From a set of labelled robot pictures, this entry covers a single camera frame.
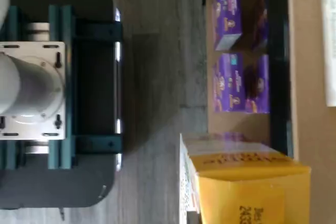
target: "wood grain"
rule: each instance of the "wood grain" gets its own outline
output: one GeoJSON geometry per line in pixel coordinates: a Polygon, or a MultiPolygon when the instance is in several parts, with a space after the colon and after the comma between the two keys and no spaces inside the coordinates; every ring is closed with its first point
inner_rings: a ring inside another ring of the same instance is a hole
{"type": "Polygon", "coordinates": [[[202,2],[114,3],[124,25],[122,171],[106,199],[91,208],[65,209],[65,222],[58,209],[0,211],[8,224],[178,222],[179,134],[207,131],[202,2]]]}
{"type": "Polygon", "coordinates": [[[311,223],[336,221],[336,109],[324,87],[321,0],[289,0],[295,158],[312,167],[311,223]]]}

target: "purple box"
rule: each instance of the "purple box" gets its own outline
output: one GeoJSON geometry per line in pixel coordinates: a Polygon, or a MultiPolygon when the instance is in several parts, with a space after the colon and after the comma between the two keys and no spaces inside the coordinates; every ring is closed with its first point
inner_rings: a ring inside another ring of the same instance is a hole
{"type": "Polygon", "coordinates": [[[257,81],[257,96],[246,99],[246,112],[269,113],[268,55],[258,60],[257,81]]]}
{"type": "Polygon", "coordinates": [[[242,56],[222,54],[213,70],[215,112],[245,111],[242,56]]]}
{"type": "Polygon", "coordinates": [[[215,50],[227,50],[242,34],[240,0],[215,0],[213,15],[215,50]]]}
{"type": "Polygon", "coordinates": [[[253,33],[253,49],[265,48],[268,40],[268,19],[265,0],[258,0],[255,6],[255,25],[253,33]]]}

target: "product packaging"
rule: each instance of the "product packaging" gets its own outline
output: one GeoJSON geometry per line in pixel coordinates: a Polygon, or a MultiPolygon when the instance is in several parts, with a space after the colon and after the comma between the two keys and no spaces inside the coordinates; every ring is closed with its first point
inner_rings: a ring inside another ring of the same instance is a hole
{"type": "Polygon", "coordinates": [[[215,50],[227,50],[242,34],[240,0],[215,0],[213,14],[215,50]]]}
{"type": "Polygon", "coordinates": [[[255,7],[255,24],[253,33],[253,49],[265,49],[268,40],[267,5],[265,0],[258,0],[255,7]]]}
{"type": "Polygon", "coordinates": [[[256,78],[253,74],[245,74],[245,78],[255,81],[255,96],[250,94],[246,98],[246,112],[248,113],[269,113],[269,78],[268,78],[268,55],[258,59],[256,78]]]}
{"type": "Polygon", "coordinates": [[[238,138],[181,134],[179,223],[308,224],[310,168],[238,138]]]}
{"type": "Polygon", "coordinates": [[[241,54],[222,54],[213,68],[215,112],[245,111],[241,54]]]}

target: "wooden floor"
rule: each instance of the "wooden floor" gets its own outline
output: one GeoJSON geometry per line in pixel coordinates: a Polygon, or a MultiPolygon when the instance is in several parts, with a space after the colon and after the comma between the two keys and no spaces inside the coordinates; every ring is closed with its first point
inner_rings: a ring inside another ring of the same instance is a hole
{"type": "Polygon", "coordinates": [[[110,195],[85,209],[1,211],[1,223],[178,223],[180,132],[207,131],[201,0],[114,0],[125,36],[127,153],[110,195]]]}

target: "yellow carton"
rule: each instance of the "yellow carton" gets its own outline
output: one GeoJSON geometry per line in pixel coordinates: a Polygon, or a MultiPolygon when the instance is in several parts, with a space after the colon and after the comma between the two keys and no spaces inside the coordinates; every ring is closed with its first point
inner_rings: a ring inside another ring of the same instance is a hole
{"type": "Polygon", "coordinates": [[[181,134],[180,224],[200,223],[191,213],[202,224],[308,224],[309,206],[309,167],[244,138],[181,134]]]}

